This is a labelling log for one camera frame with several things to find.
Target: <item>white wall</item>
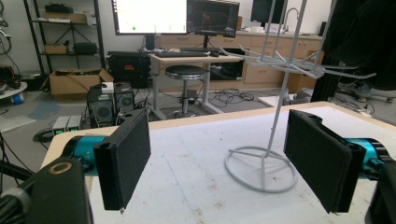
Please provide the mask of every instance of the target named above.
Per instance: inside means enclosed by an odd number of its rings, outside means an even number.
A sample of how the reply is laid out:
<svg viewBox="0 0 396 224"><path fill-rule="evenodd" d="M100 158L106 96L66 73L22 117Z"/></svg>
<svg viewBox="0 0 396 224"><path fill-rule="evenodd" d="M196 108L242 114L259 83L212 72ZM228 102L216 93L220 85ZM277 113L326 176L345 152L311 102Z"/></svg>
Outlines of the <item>white wall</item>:
<svg viewBox="0 0 396 224"><path fill-rule="evenodd" d="M257 22L250 21L250 10L252 6L252 0L234 0L240 2L239 15L243 17L243 26L258 26ZM297 7L300 9L302 0L289 0L288 8ZM303 33L318 33L318 29L322 21L326 21L330 11L330 3L332 0L308 0L307 7L305 9L304 21L302 26ZM33 44L33 38L30 32L26 12L24 9L23 1L15 0L2 0L5 10L4 19L8 22L9 27L1 27L7 34L12 35L12 51L8 54L10 58L18 65L21 72L25 71L38 71L38 60L35 54L35 48ZM40 7L44 8L49 1L38 0ZM91 0L51 0L52 3L66 3L68 6L73 7L75 11L89 10L92 11ZM129 50L135 51L143 44L143 36L115 36L114 32L114 21L111 12L111 2L109 0L99 0L101 24L103 41L105 46L105 53L110 50ZM295 28L296 18L295 12L291 12L288 20L290 30L293 31ZM50 26L48 32L53 34L59 34L62 26ZM94 29L87 29L85 35L94 36ZM3 42L6 44L7 41L0 36ZM70 67L75 66L75 60L73 58L61 57L55 60L53 67ZM92 59L91 63L97 62L96 59ZM5 55L0 55L0 64L12 65L11 60Z"/></svg>

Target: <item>gray wire stand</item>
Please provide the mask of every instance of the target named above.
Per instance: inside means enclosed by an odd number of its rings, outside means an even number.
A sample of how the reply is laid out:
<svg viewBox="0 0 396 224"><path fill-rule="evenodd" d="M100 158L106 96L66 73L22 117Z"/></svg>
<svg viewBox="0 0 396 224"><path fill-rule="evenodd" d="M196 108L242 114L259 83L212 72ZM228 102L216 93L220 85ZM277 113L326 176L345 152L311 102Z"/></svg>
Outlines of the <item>gray wire stand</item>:
<svg viewBox="0 0 396 224"><path fill-rule="evenodd" d="M267 39L268 39L268 34L270 34L270 26L271 26L271 20L273 18L273 14L274 14L274 7L275 7L275 2L276 0L273 0L272 5L271 5L271 13L269 15L269 25L266 28L266 33L267 35L264 38L264 43L263 43L263 49L262 49L262 53L258 53L258 52L254 52L251 50L247 50L244 49L242 46L240 46L241 50L245 52L245 55L239 55L239 54L232 54L230 52L225 51L224 49L221 49L221 51L226 54L226 55L233 55L233 56L238 56L238 57L243 57L245 59L245 61L251 65L256 65L256 66L267 66L267 67L272 67L274 69L280 70L280 71L284 71L285 72L285 76L282 82L282 88L281 88L281 92L280 92L280 96L283 96L286 92L286 88L288 85L288 80L289 80L289 76L290 73L297 73L297 74L304 74L307 75L309 77L312 77L314 79L320 78L322 76L324 76L325 74L331 74L331 75L337 75L337 76L343 76L343 77L354 77L354 78L368 78L368 77L373 77L375 76L375 74L369 74L366 76L356 76L356 75L351 75L348 73L343 73L343 72L338 72L335 70L347 70L347 69L355 69L356 67L348 67L348 66L326 66L326 65L320 65L318 64L319 61L319 56L323 47L323 43L325 40L325 36L327 34L328 28L330 26L330 21L332 18L332 14L334 12L334 8L336 5L336 0L333 1L332 3L332 8L329 14L329 18L328 21L326 23L326 27L325 30L323 32L323 37L321 39L319 48L317 50L317 52L313 53L312 55L309 55L308 57L304 58L304 59L295 59L294 58L294 52L296 50L296 46L297 46L297 40L298 40L298 36L300 33L300 28L301 28L301 24L303 21L303 17L304 17L304 10L305 10L305 6L306 6L306 1L307 0L303 0L302 4L301 4L301 8L300 8L300 16L298 18L297 21L297 26L296 26L296 32L294 34L293 37L293 43L291 46L291 50L290 50L290 56L288 57L283 57L282 55L279 54L279 52L276 50L277 48L277 44L278 44L278 39L281 33L281 30L278 29L277 31L277 36L276 36L276 43L275 43L275 50L273 52L273 54L271 56L267 56L264 54L264 52L266 51L266 47L267 47ZM280 20L283 21L284 16L285 16L285 11L286 11L286 7L288 4L288 0L286 0L284 2L283 5L283 10L282 10L282 14L280 17ZM282 102L283 99L282 97L279 97L279 100L277 102L277 107L276 107L276 114L275 114L275 118L274 118L274 123L271 129L271 135L270 135L270 139L269 139L269 143L268 143L268 147L264 148L264 147L239 147L236 149L230 149L228 155L225 158L224 161L224 165L225 168L227 170L227 172L230 174L230 176L232 178L234 178L238 183L251 188L251 189L255 189L258 191L262 191L262 192L269 192L269 193L279 193L279 192L284 192L287 191L289 189L292 189L296 182L297 182L297 175L296 175L296 170L294 168L294 166L291 164L291 162L285 158L283 155L280 155L276 152L274 152L272 150L272 146L273 146L273 142L274 142L274 137L275 137L275 132L276 132L276 125L279 119L279 113L280 113L280 108L282 106ZM261 154L256 154L256 153L251 153L251 151L254 150L258 150ZM242 178L238 177L235 172L231 169L230 166L230 158L232 157L236 157L236 156L249 156L249 157L256 157L256 158L260 158L261 159L261 185L260 186L256 186L254 184L248 183L246 180L243 180ZM284 166L282 169L290 169L290 181L287 181L285 183L285 186L281 186L281 187L276 187L276 188L269 188L267 183L266 183L266 178L268 178L267 176L269 175L269 173L271 172L273 174L273 170L268 170L266 169L266 167L270 167L268 166L268 163L270 162L274 162L274 160L268 160L268 159L275 159L275 160L279 160L281 162L285 162L286 166Z"/></svg>

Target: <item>stool leg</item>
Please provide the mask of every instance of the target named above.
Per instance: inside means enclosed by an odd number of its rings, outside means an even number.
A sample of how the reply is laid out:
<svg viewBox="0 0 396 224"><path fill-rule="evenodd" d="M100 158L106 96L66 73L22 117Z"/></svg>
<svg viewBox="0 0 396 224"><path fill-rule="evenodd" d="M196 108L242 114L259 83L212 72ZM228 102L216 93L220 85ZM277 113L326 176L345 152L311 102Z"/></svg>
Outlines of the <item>stool leg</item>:
<svg viewBox="0 0 396 224"><path fill-rule="evenodd" d="M189 112L189 98L187 96L187 80L183 80L183 99L182 99L182 113L183 116Z"/></svg>

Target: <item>chair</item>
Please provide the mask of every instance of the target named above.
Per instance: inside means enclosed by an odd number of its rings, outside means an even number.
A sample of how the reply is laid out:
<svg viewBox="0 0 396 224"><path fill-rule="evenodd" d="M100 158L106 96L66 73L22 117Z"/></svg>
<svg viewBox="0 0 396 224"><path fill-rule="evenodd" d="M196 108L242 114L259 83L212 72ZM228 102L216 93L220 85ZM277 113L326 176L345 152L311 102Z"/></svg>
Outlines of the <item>chair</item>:
<svg viewBox="0 0 396 224"><path fill-rule="evenodd" d="M206 73L207 73L206 69L194 65L173 65L165 69L165 74L168 77L183 80L183 92L182 92L182 100L181 100L182 109L181 111L180 110L174 111L171 114L174 114L176 117L178 113L181 112L182 118L194 117L198 115L197 113L191 112L192 115L189 116L189 98L187 95L187 81L204 78L204 75Z"/></svg>

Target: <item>white table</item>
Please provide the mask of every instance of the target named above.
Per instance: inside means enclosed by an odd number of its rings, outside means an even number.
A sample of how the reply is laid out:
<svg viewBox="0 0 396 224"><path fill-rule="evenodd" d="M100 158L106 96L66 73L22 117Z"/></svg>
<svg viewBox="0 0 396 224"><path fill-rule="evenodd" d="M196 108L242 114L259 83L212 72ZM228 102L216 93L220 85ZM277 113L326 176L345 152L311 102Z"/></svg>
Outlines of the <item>white table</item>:
<svg viewBox="0 0 396 224"><path fill-rule="evenodd" d="M330 103L283 106L273 147L278 153L283 150L291 108L322 117L324 125L343 137L372 137L396 158L394 126ZM247 189L228 175L223 165L228 149L266 147L275 111L266 108L151 122L151 157L123 215L103 209L98 179L93 179L95 223L363 223L376 182L359 180L349 213L335 215L325 212L300 176L292 190L270 194ZM43 165L59 157L72 136L111 134L115 129L56 135ZM257 177L247 167L239 167L239 173L253 180Z"/></svg>

